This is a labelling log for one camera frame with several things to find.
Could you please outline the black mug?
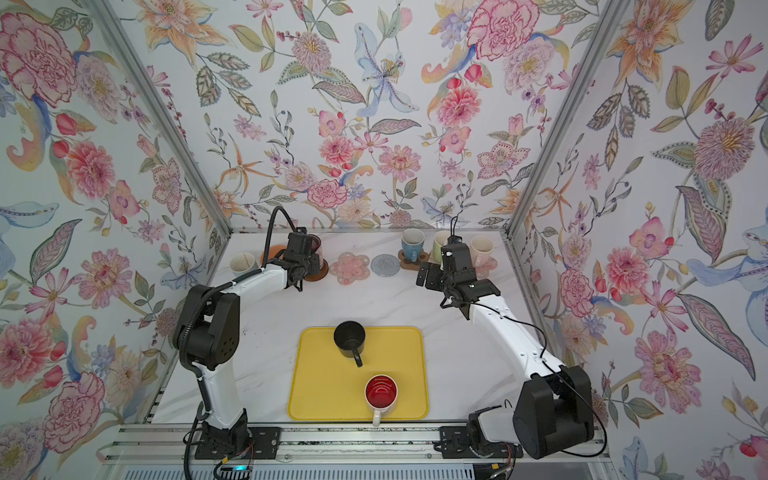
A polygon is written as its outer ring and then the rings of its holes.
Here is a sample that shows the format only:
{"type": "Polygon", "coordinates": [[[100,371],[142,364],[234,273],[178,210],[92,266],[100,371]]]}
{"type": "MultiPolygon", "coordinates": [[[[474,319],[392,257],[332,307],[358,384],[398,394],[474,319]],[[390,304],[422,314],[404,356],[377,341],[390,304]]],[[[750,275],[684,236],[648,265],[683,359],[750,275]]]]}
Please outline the black mug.
{"type": "Polygon", "coordinates": [[[333,332],[333,341],[339,352],[353,359],[358,368],[363,367],[362,353],[365,347],[366,331],[356,321],[344,321],[333,332]]]}

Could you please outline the pink flower coaster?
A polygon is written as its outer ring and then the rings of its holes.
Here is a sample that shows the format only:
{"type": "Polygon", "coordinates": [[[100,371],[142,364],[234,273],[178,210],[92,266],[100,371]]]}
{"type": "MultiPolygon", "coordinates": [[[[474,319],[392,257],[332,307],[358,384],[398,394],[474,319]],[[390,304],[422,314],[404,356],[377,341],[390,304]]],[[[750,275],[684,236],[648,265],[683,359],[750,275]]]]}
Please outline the pink flower coaster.
{"type": "Polygon", "coordinates": [[[476,276],[479,280],[487,279],[490,273],[497,267],[497,260],[494,257],[489,257],[485,263],[475,268],[476,276]]]}
{"type": "Polygon", "coordinates": [[[349,286],[370,276],[369,264],[370,259],[366,255],[344,252],[330,265],[329,272],[336,277],[339,284],[349,286]]]}

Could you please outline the brown paw coaster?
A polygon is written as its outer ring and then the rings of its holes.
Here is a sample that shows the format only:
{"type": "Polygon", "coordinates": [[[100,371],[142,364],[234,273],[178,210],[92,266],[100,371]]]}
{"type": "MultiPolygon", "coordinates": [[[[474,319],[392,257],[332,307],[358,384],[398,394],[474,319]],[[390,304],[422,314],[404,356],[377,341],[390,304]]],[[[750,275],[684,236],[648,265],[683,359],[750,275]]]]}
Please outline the brown paw coaster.
{"type": "Polygon", "coordinates": [[[398,252],[400,267],[405,270],[418,271],[420,267],[430,261],[430,254],[422,251],[415,262],[410,261],[403,250],[398,252]]]}

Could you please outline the dusty pink mug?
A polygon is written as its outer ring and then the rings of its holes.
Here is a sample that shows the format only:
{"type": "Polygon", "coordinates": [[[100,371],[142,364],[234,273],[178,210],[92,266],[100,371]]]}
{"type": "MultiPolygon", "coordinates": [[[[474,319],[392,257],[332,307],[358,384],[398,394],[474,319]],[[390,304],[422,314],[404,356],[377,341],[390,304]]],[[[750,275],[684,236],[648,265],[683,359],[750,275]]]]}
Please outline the dusty pink mug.
{"type": "Polygon", "coordinates": [[[323,269],[324,265],[324,258],[322,253],[322,242],[321,239],[316,235],[311,235],[312,240],[312,274],[313,275],[319,275],[323,269]]]}

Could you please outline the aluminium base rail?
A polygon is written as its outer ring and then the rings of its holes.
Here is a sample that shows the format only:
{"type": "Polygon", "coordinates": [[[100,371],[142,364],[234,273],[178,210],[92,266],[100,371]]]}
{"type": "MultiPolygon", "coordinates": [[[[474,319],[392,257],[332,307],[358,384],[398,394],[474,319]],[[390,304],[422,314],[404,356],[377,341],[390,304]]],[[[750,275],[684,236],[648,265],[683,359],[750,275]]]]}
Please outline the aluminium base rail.
{"type": "Polygon", "coordinates": [[[262,423],[238,457],[197,454],[186,424],[122,427],[101,447],[99,479],[614,479],[602,442],[534,460],[506,444],[469,446],[458,423],[262,423]]]}

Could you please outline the red interior white mug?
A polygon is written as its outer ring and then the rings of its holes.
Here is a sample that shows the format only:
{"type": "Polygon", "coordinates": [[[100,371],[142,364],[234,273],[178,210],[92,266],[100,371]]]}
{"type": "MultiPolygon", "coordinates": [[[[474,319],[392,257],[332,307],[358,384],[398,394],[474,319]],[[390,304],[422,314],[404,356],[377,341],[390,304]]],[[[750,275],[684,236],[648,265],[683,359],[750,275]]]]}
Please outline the red interior white mug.
{"type": "Polygon", "coordinates": [[[365,385],[364,398],[372,412],[372,425],[379,427],[397,402],[397,383],[388,375],[375,375],[365,385]]]}

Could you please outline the yellow tray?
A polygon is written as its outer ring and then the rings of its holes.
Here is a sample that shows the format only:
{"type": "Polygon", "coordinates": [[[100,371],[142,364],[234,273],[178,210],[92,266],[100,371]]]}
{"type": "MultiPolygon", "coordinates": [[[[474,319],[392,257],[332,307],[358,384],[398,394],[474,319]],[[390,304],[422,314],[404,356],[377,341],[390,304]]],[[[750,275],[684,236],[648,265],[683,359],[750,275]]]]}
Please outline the yellow tray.
{"type": "Polygon", "coordinates": [[[412,326],[366,330],[362,367],[344,356],[332,327],[305,329],[299,340],[287,413],[300,422],[369,422],[364,387],[376,375],[394,379],[398,399],[386,421],[417,421],[429,413],[423,336],[412,326]]]}

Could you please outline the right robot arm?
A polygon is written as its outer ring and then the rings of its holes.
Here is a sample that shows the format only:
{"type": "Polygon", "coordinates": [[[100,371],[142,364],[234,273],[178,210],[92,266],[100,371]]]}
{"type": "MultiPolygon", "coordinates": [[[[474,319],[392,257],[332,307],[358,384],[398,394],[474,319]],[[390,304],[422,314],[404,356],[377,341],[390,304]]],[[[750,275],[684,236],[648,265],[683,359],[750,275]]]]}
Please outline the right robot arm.
{"type": "Polygon", "coordinates": [[[521,382],[511,408],[490,406],[471,413],[466,424],[470,446],[480,453],[493,444],[518,445],[534,459],[591,441],[598,424],[585,371],[568,367],[532,334],[541,329],[516,319],[501,291],[477,277],[470,247],[457,235],[441,247],[441,262],[423,264],[416,284],[443,294],[440,307],[455,308],[481,331],[521,382]]]}

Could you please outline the cream mug blue handle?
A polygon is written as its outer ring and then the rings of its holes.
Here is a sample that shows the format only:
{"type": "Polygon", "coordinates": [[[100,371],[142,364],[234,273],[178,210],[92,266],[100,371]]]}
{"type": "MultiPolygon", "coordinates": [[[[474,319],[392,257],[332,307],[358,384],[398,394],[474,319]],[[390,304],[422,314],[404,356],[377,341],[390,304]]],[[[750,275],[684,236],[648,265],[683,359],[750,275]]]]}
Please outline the cream mug blue handle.
{"type": "Polygon", "coordinates": [[[229,268],[235,278],[255,272],[259,263],[254,254],[242,252],[235,254],[229,262],[229,268]]]}

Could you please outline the white mug green handle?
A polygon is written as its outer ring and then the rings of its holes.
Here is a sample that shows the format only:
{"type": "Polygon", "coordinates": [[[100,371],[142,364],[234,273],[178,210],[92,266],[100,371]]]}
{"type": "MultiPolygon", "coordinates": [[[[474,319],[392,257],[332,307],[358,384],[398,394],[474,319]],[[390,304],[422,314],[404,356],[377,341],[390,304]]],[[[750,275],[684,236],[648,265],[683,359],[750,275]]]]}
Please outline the white mug green handle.
{"type": "Polygon", "coordinates": [[[442,247],[447,244],[450,237],[448,230],[438,231],[433,238],[432,261],[438,265],[442,264],[442,247]]]}

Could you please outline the grey round coaster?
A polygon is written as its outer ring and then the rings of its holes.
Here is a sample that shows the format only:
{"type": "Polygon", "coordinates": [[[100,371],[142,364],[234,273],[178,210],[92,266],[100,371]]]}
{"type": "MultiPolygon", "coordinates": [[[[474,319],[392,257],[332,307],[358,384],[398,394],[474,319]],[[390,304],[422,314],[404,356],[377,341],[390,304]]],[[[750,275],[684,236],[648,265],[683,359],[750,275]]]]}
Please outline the grey round coaster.
{"type": "Polygon", "coordinates": [[[379,254],[371,260],[370,269],[375,275],[388,278],[396,275],[401,267],[400,261],[396,256],[379,254]]]}

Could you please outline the cream mug pink handle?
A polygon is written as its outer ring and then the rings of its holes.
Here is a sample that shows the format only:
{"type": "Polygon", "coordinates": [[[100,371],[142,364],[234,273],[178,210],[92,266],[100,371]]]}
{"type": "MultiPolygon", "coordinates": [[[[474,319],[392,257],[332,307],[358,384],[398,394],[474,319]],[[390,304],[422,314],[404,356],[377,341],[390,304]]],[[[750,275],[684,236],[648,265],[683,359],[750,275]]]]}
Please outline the cream mug pink handle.
{"type": "Polygon", "coordinates": [[[490,237],[478,235],[471,239],[469,248],[473,267],[480,268],[491,259],[495,245],[490,237]]]}

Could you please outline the orange mug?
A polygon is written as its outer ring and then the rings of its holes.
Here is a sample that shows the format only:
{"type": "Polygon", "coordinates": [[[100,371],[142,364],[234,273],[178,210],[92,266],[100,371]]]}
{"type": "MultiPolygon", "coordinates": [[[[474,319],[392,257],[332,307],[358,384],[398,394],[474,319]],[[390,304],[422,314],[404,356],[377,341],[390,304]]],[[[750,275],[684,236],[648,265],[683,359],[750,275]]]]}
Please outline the orange mug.
{"type": "Polygon", "coordinates": [[[265,264],[268,260],[275,258],[282,250],[285,250],[286,248],[287,245],[284,243],[271,245],[269,249],[262,252],[262,264],[265,264]]]}

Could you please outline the dark brown round coaster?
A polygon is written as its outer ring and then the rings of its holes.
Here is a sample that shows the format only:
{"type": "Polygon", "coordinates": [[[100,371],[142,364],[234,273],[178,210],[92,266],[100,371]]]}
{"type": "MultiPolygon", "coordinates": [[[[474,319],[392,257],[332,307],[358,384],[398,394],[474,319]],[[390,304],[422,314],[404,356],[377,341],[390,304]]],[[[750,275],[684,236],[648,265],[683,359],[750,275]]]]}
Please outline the dark brown round coaster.
{"type": "Polygon", "coordinates": [[[305,278],[305,280],[307,282],[318,282],[324,279],[328,275],[328,272],[329,272],[329,264],[326,260],[323,260],[320,271],[314,275],[308,275],[305,278]]]}

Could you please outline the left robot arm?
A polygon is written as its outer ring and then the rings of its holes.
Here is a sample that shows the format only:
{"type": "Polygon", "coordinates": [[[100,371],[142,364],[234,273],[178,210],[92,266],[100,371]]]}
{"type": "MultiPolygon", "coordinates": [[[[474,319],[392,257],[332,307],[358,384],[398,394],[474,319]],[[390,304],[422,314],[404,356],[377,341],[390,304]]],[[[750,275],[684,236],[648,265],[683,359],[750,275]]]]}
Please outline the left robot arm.
{"type": "Polygon", "coordinates": [[[239,398],[232,358],[239,346],[242,310],[321,270],[319,237],[304,229],[288,235],[287,247],[262,266],[219,286],[189,290],[172,336],[181,366],[196,378],[202,398],[198,414],[202,446],[226,456],[253,442],[247,410],[239,398]]]}

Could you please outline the white mug blue handle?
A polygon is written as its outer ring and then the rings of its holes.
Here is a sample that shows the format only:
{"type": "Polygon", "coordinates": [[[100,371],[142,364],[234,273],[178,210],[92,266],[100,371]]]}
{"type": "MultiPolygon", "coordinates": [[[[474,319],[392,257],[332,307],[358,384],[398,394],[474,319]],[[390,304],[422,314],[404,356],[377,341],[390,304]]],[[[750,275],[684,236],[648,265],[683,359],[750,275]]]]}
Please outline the white mug blue handle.
{"type": "Polygon", "coordinates": [[[401,237],[404,258],[411,263],[418,262],[423,253],[424,242],[425,234],[422,230],[416,228],[404,230],[401,237]]]}

